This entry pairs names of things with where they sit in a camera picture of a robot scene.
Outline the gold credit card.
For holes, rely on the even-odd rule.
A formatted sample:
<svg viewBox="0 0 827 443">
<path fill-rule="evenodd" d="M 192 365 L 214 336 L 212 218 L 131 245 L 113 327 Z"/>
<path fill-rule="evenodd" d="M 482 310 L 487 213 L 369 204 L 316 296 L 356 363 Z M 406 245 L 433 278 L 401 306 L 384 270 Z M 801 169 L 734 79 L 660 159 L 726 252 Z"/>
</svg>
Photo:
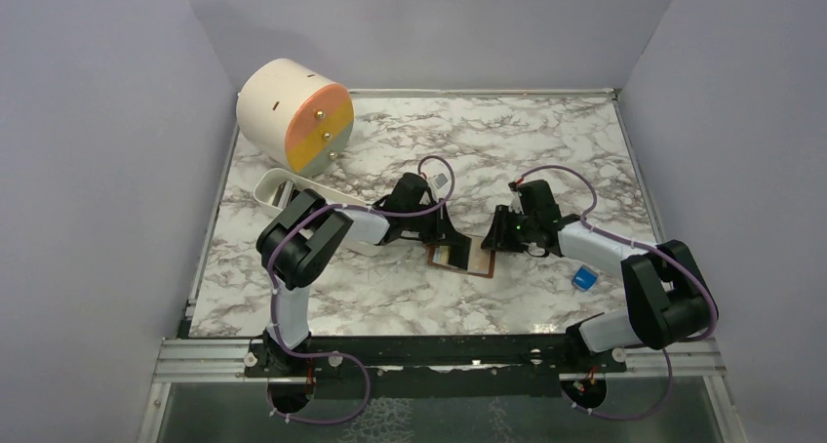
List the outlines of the gold credit card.
<svg viewBox="0 0 827 443">
<path fill-rule="evenodd" d="M 493 276 L 495 252 L 482 247 L 482 237 L 472 237 L 467 272 L 470 275 L 491 278 Z"/>
</svg>

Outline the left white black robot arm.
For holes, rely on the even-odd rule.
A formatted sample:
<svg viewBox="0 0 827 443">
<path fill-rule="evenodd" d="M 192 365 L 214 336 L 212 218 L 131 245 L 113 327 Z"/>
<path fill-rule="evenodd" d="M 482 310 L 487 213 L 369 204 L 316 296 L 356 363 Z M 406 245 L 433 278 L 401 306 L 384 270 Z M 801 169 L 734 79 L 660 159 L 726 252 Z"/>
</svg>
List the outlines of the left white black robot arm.
<svg viewBox="0 0 827 443">
<path fill-rule="evenodd" d="M 267 327 L 275 341 L 268 357 L 272 366 L 287 376 L 305 366 L 309 286 L 343 242 L 383 247 L 405 239 L 448 246 L 450 257 L 466 267 L 472 241 L 453 227 L 446 203 L 415 173 L 404 173 L 390 194 L 371 206 L 330 202 L 312 188 L 299 192 L 256 241 L 272 283 Z"/>
</svg>

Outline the brown leather card holder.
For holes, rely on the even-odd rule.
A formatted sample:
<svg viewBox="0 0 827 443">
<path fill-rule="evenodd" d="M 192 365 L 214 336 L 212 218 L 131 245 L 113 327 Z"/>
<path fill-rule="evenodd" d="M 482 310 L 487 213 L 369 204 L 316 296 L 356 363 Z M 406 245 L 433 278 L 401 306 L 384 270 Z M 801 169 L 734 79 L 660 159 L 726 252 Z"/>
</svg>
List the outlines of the brown leather card holder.
<svg viewBox="0 0 827 443">
<path fill-rule="evenodd" d="M 482 236 L 471 236 L 463 246 L 429 247 L 429 265 L 465 275 L 493 278 L 495 252 L 482 248 Z"/>
</svg>

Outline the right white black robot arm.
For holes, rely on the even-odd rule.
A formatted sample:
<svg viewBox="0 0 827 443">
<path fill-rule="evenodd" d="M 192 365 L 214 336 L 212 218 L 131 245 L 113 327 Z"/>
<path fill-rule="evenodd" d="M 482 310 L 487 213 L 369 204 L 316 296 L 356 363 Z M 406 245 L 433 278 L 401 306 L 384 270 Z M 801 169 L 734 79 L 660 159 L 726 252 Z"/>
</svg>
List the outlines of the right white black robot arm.
<svg viewBox="0 0 827 443">
<path fill-rule="evenodd" d="M 629 346 L 662 349 L 708 332 L 718 318 L 689 247 L 677 240 L 655 247 L 602 232 L 581 216 L 564 216 L 545 181 L 512 182 L 511 205 L 496 207 L 485 250 L 526 253 L 538 248 L 584 262 L 622 281 L 625 308 L 569 326 L 565 363 L 577 372 L 602 352 Z"/>
</svg>

